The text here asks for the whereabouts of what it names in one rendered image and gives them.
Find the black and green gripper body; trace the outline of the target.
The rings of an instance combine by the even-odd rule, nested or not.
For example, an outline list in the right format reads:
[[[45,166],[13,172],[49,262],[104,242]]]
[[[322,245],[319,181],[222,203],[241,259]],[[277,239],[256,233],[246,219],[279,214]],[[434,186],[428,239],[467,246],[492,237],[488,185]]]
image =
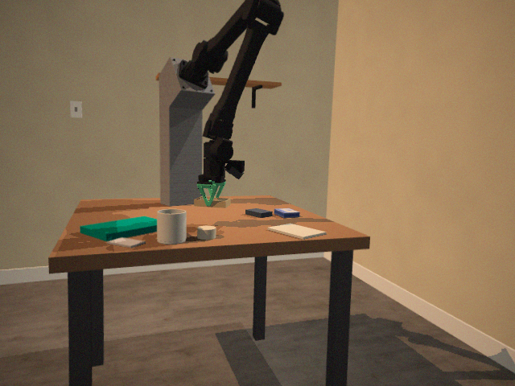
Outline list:
[[[225,182],[226,181],[225,175],[222,175],[222,176],[209,175],[209,160],[216,160],[216,159],[204,158],[204,173],[202,175],[198,175],[199,182],[197,182],[197,184],[212,184],[212,182],[209,182],[209,180],[215,181],[215,183]]]

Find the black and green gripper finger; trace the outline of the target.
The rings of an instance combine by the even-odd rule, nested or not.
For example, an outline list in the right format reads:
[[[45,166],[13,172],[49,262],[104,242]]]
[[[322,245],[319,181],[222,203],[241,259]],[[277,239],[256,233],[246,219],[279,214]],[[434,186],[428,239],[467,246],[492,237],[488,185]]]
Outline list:
[[[218,191],[218,192],[217,192],[217,194],[216,194],[216,198],[219,198],[220,193],[222,192],[222,190],[223,190],[223,188],[224,188],[224,186],[225,186],[226,181],[225,181],[225,182],[222,182],[222,183],[215,183],[215,181],[209,180],[209,182],[212,182],[212,184],[219,184],[220,188],[219,188],[219,191]],[[212,194],[212,189],[211,189],[211,188],[208,188],[208,192],[209,192],[209,194],[210,194],[210,196],[211,196],[211,194]]]
[[[211,206],[214,196],[216,194],[217,188],[219,187],[219,184],[197,184],[197,187],[199,188],[200,193],[204,198],[204,202],[205,202],[206,206]],[[212,189],[212,194],[211,194],[209,201],[207,200],[206,194],[204,193],[204,188]]]

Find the wooden ball-in-hole puzzle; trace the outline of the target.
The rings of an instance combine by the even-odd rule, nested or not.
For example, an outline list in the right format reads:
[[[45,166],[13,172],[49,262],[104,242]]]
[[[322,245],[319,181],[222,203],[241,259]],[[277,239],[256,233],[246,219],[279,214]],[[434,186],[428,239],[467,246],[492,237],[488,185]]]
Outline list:
[[[194,206],[195,207],[222,207],[222,208],[226,208],[229,205],[231,205],[231,199],[227,199],[227,198],[214,198],[213,201],[212,201],[211,206],[206,206],[203,197],[199,197],[197,199],[194,199]]]

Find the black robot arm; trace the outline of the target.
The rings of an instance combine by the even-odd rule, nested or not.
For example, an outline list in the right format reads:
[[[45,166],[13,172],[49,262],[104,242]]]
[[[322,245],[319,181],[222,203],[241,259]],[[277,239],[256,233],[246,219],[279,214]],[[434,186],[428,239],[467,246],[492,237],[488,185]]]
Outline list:
[[[277,34],[283,16],[279,0],[245,0],[212,39],[197,43],[192,60],[180,62],[179,77],[206,89],[208,70],[214,74],[222,69],[228,59],[227,49],[247,28],[224,91],[204,127],[203,137],[207,136],[212,139],[209,142],[213,142],[204,143],[204,158],[216,159],[209,160],[211,176],[222,176],[227,171],[239,179],[244,174],[245,161],[229,160],[233,156],[233,141],[229,140],[233,133],[233,120],[262,44],[268,34]],[[255,18],[268,24],[264,25]]]

